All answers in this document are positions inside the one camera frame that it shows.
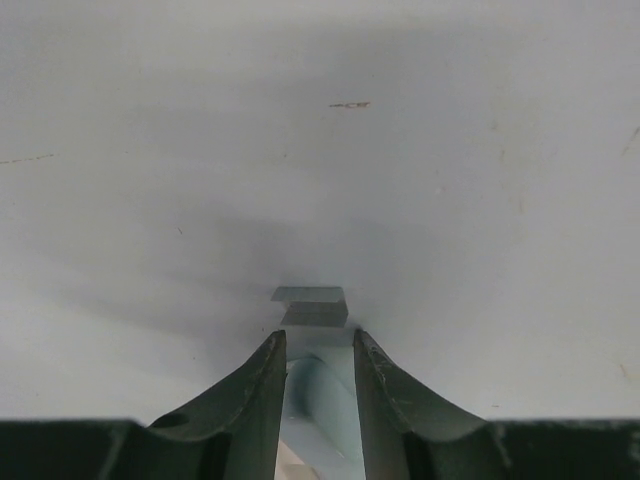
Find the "light blue stapler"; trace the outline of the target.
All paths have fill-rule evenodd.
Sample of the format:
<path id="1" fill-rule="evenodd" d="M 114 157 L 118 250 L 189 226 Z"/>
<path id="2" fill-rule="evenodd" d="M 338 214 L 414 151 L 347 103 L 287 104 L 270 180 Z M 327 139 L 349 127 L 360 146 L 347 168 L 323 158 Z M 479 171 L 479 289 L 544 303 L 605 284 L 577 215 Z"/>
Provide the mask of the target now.
<path id="1" fill-rule="evenodd" d="M 352 348 L 314 347 L 286 370 L 281 461 L 317 479 L 363 479 Z"/>

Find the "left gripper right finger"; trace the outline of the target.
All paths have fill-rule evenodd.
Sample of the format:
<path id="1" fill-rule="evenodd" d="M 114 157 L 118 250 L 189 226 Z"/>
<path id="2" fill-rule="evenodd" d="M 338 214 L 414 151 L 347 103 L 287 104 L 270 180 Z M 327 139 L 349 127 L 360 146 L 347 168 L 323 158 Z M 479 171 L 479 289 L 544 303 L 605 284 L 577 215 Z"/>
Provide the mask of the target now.
<path id="1" fill-rule="evenodd" d="M 396 365 L 365 331 L 353 338 L 369 479 L 636 479 L 636 419 L 485 420 Z"/>

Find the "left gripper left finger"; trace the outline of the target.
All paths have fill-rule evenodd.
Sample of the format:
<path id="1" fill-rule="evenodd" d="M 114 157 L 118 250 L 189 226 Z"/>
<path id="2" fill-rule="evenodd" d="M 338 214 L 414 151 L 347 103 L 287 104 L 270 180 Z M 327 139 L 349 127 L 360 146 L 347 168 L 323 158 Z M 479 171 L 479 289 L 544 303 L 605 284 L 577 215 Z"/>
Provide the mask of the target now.
<path id="1" fill-rule="evenodd" d="M 279 330 L 238 369 L 148 426 L 126 419 L 1 424 L 4 479 L 271 479 L 286 380 Z"/>

